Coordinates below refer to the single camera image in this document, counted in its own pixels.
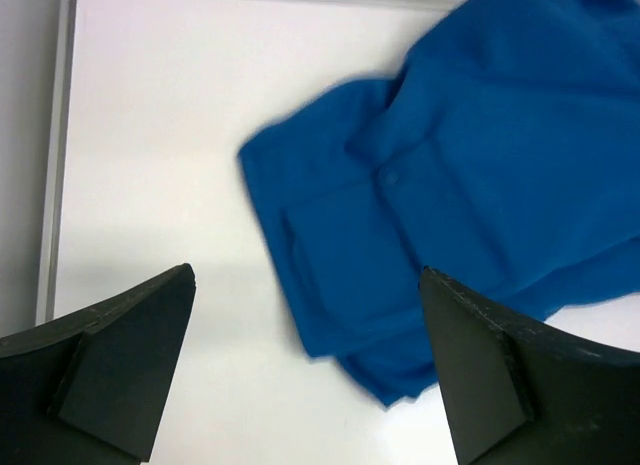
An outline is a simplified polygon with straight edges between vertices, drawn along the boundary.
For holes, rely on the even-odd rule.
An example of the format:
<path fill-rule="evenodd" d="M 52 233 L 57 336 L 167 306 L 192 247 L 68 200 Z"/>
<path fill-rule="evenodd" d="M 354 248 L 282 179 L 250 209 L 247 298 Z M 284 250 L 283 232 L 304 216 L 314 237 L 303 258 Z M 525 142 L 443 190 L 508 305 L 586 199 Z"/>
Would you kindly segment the blue zip-up jacket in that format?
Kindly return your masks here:
<path fill-rule="evenodd" d="M 467 0 L 397 75 L 242 146 L 307 353 L 384 406 L 436 372 L 419 277 L 519 312 L 639 289 L 639 1 Z"/>

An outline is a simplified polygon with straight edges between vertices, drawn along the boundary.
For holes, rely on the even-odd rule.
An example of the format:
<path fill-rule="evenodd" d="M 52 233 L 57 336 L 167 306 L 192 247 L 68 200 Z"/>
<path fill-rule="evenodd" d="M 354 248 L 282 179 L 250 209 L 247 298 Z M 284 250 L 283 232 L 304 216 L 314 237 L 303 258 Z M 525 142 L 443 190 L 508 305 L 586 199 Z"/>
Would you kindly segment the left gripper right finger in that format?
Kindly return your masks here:
<path fill-rule="evenodd" d="M 639 355 L 426 268 L 420 296 L 460 464 L 636 464 Z"/>

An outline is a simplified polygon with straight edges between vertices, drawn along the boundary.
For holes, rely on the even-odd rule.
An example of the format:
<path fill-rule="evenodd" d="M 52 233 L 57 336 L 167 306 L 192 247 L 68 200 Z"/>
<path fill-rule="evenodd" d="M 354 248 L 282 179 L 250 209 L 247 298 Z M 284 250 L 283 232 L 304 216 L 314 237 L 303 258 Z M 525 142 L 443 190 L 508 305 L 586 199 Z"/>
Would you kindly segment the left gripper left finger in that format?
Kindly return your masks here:
<path fill-rule="evenodd" d="M 2 463 L 149 461 L 195 292 L 182 264 L 2 338 Z"/>

